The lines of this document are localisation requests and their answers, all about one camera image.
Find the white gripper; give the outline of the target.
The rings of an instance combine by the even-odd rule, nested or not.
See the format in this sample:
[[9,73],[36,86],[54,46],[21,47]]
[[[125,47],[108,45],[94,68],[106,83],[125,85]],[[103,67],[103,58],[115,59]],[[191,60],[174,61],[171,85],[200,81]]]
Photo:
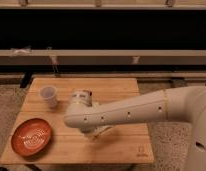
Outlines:
[[99,136],[101,133],[105,132],[106,130],[110,129],[110,126],[99,126],[94,127],[93,129],[90,129],[86,132],[84,132],[84,136],[88,138],[93,138]]

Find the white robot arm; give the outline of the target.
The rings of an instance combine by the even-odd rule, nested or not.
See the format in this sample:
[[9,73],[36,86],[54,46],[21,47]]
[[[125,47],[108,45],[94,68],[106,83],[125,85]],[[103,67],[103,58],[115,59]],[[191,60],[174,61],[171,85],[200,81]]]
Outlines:
[[104,125],[155,121],[191,123],[184,171],[206,171],[206,86],[164,89],[102,105],[93,105],[88,92],[75,91],[64,115],[68,127],[84,134]]

